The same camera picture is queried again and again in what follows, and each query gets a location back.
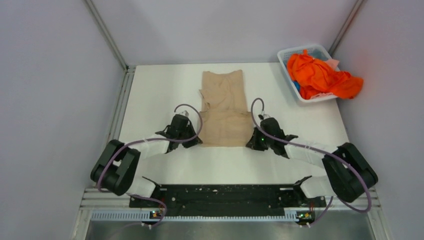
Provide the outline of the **beige t shirt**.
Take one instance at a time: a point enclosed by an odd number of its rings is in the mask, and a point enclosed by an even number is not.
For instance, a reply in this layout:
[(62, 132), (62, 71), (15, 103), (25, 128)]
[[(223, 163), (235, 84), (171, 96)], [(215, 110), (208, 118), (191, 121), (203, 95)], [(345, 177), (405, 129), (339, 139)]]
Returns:
[(253, 121), (241, 69), (230, 73), (202, 73), (199, 137), (203, 147), (245, 147), (253, 134)]

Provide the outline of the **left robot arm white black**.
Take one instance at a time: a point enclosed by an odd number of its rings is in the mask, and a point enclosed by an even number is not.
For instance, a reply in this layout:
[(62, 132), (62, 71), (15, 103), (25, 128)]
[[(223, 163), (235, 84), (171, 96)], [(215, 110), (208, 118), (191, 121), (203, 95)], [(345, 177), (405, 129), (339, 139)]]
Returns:
[(139, 163), (150, 157), (168, 154), (182, 145), (188, 149), (203, 142), (190, 119), (182, 114), (173, 116), (171, 123), (152, 136), (127, 144), (109, 141), (90, 173), (97, 185), (117, 196), (139, 195), (149, 207), (160, 202), (157, 184), (140, 176)]

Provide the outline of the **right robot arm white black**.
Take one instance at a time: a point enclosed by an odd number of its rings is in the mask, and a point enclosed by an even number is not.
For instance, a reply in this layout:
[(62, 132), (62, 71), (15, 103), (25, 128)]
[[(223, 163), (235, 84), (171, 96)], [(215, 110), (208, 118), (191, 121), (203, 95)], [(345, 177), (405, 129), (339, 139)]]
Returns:
[(352, 203), (361, 196), (372, 201), (370, 188), (378, 176), (358, 148), (345, 142), (338, 146), (309, 143), (297, 135), (285, 134), (278, 121), (259, 115), (253, 135), (246, 144), (255, 151), (272, 150), (277, 156), (298, 160), (325, 171), (323, 176), (307, 175), (293, 185), (293, 200), (307, 206), (316, 197), (337, 197)]

